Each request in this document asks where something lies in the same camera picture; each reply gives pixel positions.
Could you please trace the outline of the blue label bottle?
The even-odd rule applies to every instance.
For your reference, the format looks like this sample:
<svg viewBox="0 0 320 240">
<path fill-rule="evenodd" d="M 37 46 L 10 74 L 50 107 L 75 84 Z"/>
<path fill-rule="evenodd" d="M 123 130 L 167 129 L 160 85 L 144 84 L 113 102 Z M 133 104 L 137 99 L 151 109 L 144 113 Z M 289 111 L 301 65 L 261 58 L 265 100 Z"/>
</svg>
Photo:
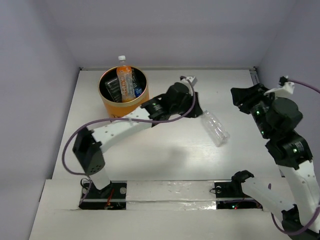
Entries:
<svg viewBox="0 0 320 240">
<path fill-rule="evenodd" d="M 141 96 L 142 93 L 143 93 L 143 90 L 142 90 L 141 87 L 136 86 L 136 87 L 134 88 L 134 94 L 135 94 L 135 96 L 136 96 L 137 98 L 138 98 L 139 96 Z"/>
</svg>

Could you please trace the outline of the orange label bottle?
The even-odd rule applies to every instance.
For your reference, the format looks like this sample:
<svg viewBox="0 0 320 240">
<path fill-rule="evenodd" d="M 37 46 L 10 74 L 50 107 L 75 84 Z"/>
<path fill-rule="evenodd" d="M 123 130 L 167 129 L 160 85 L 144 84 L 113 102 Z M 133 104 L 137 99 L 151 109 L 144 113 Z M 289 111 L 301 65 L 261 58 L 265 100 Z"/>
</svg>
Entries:
<svg viewBox="0 0 320 240">
<path fill-rule="evenodd" d="M 124 55 L 118 56 L 118 61 L 119 66 L 116 69 L 116 73 L 119 80 L 122 102 L 131 102 L 136 98 L 133 86 L 132 68 L 127 65 L 126 57 Z"/>
</svg>

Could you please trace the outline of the green yellow label bottle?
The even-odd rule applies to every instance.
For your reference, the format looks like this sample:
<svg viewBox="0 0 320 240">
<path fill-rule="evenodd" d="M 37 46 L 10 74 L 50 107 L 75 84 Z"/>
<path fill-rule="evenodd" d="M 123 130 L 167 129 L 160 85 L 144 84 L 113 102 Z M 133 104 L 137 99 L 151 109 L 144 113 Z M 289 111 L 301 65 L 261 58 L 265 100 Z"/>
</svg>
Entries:
<svg viewBox="0 0 320 240">
<path fill-rule="evenodd" d="M 120 88 L 120 82 L 118 77 L 109 79 L 104 83 L 108 93 L 113 102 L 121 103 L 122 102 L 122 93 Z"/>
</svg>

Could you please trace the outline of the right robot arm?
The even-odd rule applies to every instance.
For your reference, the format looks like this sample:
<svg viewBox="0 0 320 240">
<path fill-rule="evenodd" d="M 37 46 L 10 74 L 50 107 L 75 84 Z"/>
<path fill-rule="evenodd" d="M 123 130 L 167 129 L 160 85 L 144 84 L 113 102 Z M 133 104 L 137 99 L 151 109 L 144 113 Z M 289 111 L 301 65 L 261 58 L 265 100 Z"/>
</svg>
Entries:
<svg viewBox="0 0 320 240">
<path fill-rule="evenodd" d="M 243 194 L 258 201 L 271 213 L 276 228 L 292 240 L 320 238 L 320 186 L 314 171 L 313 155 L 308 142 L 295 128 L 303 119 L 298 105 L 288 98 L 293 83 L 267 89 L 263 84 L 235 88 L 230 92 L 233 105 L 252 115 L 275 164 L 285 176 L 293 201 L 285 200 L 263 186 L 249 171 L 237 172 L 230 183 L 235 196 Z"/>
</svg>

